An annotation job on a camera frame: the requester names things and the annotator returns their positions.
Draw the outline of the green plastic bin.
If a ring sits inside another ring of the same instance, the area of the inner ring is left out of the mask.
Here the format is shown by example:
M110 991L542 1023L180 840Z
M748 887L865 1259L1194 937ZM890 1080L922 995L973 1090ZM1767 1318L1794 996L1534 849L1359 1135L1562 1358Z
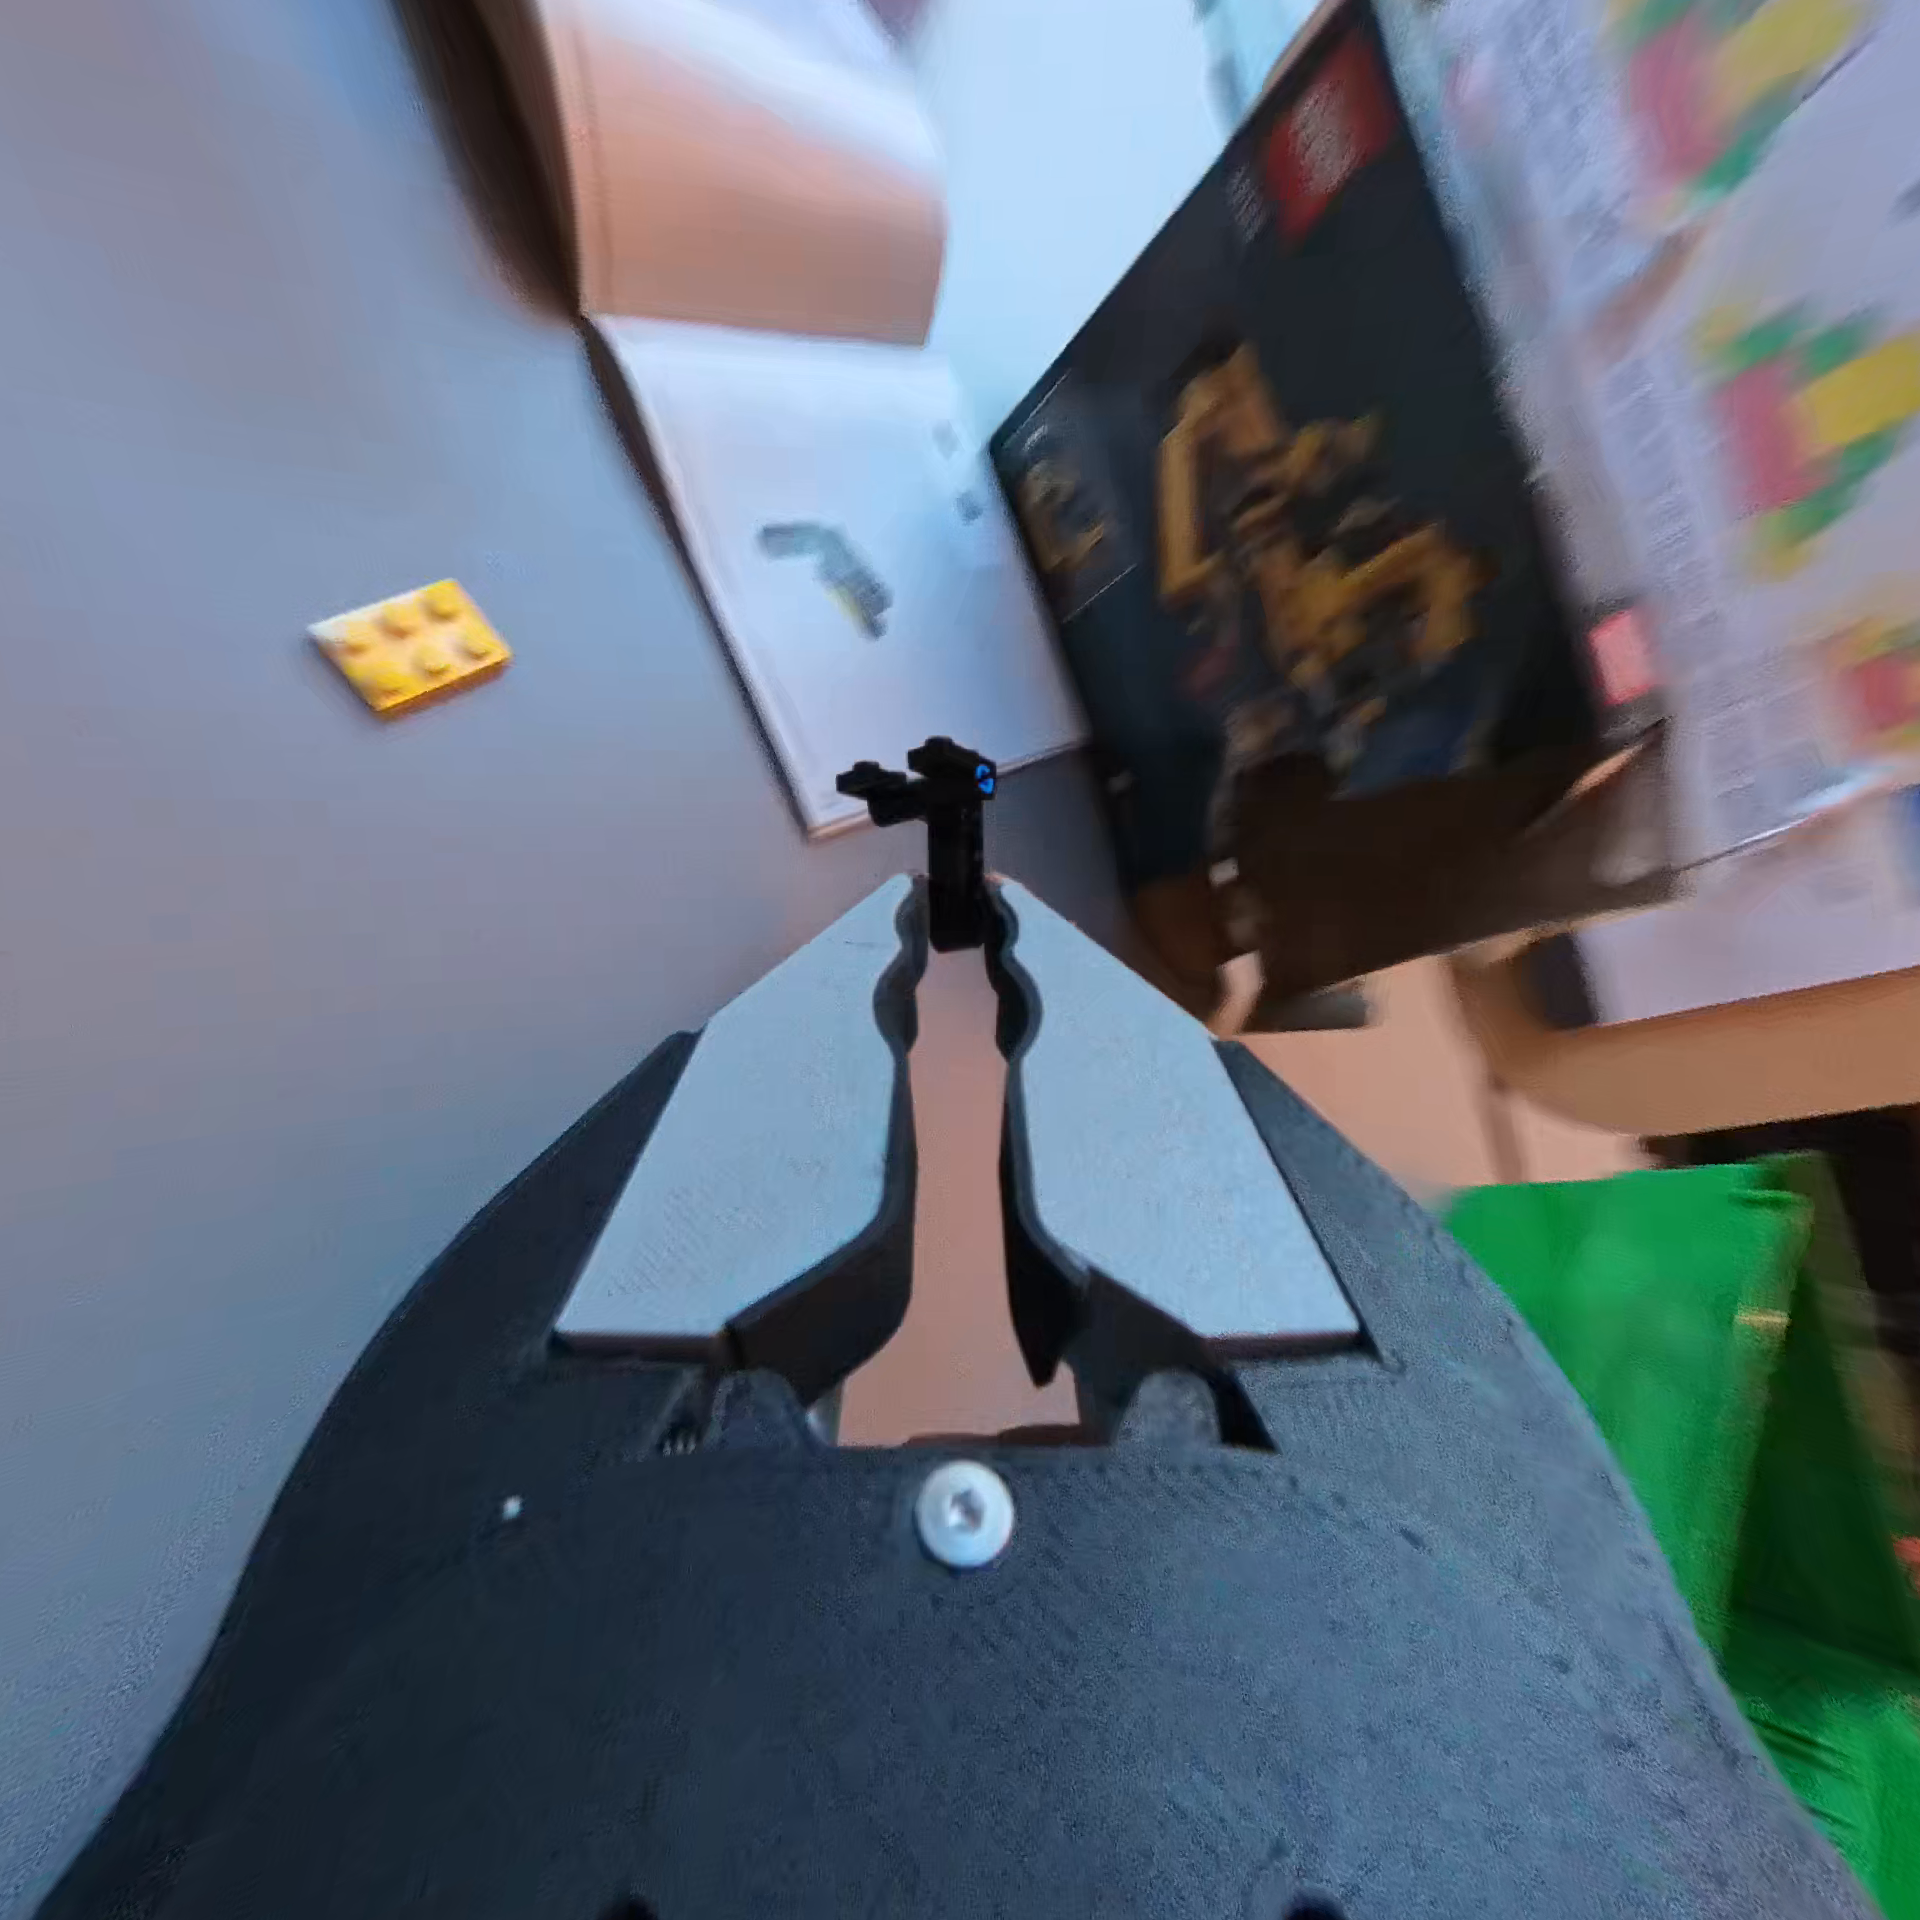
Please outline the green plastic bin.
M1918 1916L1914 1416L1823 1160L1444 1207L1585 1400L1719 1676L1884 1916Z

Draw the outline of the black lego piece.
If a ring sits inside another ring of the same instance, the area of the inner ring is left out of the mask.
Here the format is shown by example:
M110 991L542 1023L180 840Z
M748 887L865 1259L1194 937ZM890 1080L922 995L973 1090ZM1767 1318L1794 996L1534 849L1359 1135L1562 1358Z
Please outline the black lego piece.
M937 954L983 947L993 923L985 807L998 791L997 763L949 736L929 736L906 754L903 770L861 760L837 775L834 788L877 827L925 827L929 944Z

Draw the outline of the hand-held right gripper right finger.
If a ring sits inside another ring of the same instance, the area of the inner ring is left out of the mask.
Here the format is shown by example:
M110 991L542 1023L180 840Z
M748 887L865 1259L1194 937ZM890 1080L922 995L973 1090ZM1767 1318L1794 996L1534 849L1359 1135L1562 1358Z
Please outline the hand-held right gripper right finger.
M1023 884L993 905L1001 1239L1033 1384L1356 1353L1353 1299L1203 1020Z

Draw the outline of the yellow lego plate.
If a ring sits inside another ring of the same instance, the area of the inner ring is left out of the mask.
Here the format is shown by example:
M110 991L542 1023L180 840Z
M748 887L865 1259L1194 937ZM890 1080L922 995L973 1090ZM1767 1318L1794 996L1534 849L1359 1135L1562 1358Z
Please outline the yellow lego plate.
M305 635L380 723L486 686L511 666L511 647L453 578L324 616Z

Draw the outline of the white instruction booklet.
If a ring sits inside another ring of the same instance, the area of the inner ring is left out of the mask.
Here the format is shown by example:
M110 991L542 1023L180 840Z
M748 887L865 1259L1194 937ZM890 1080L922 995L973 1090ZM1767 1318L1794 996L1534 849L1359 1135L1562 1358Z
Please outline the white instruction booklet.
M595 318L806 840L837 777L925 736L998 768L1087 723L949 361L929 348Z

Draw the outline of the printed instruction sheet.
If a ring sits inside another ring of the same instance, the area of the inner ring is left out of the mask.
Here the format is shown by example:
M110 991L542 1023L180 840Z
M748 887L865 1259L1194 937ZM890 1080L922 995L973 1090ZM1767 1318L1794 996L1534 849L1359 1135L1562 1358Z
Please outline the printed instruction sheet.
M1550 502L1662 686L1581 1023L1916 968L1918 6L1409 6Z

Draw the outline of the black lego box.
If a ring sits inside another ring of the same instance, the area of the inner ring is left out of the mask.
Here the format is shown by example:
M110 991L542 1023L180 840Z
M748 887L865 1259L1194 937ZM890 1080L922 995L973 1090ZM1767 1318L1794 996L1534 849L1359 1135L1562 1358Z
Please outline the black lego box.
M1643 563L1471 8L1319 6L993 435L1145 971L1214 1017L1673 896Z

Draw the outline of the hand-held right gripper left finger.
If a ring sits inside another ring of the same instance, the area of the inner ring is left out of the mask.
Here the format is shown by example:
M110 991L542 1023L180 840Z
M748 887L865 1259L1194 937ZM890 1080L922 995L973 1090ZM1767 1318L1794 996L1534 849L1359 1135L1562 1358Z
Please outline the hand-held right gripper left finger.
M910 1297L922 890L884 881L713 1016L556 1321L581 1353L847 1376Z

